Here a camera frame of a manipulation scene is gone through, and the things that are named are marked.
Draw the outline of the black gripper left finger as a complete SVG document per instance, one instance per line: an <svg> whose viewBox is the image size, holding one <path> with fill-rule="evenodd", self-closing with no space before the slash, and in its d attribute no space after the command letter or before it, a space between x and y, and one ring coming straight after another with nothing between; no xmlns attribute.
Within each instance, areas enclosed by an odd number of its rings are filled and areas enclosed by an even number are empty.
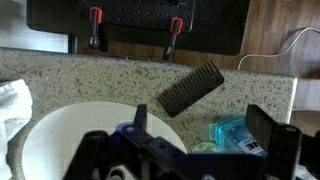
<svg viewBox="0 0 320 180"><path fill-rule="evenodd" d="M140 128L142 130L146 130L147 126L147 105L140 104L137 106L133 126Z"/></svg>

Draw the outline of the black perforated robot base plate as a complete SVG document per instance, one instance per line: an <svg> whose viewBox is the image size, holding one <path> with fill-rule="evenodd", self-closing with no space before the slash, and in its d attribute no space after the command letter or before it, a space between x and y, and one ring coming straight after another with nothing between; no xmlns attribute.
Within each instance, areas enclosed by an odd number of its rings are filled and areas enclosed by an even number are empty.
<svg viewBox="0 0 320 180"><path fill-rule="evenodd" d="M27 0L33 30L165 47L173 23L175 47L204 53L240 53L250 0Z"/></svg>

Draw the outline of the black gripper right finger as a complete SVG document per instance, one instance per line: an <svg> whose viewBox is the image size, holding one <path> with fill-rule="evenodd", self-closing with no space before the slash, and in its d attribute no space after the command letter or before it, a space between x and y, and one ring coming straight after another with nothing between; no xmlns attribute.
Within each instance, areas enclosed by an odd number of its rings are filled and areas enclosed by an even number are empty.
<svg viewBox="0 0 320 180"><path fill-rule="evenodd" d="M279 124L258 105L249 104L245 116L245 126L268 156L274 156L273 133Z"/></svg>

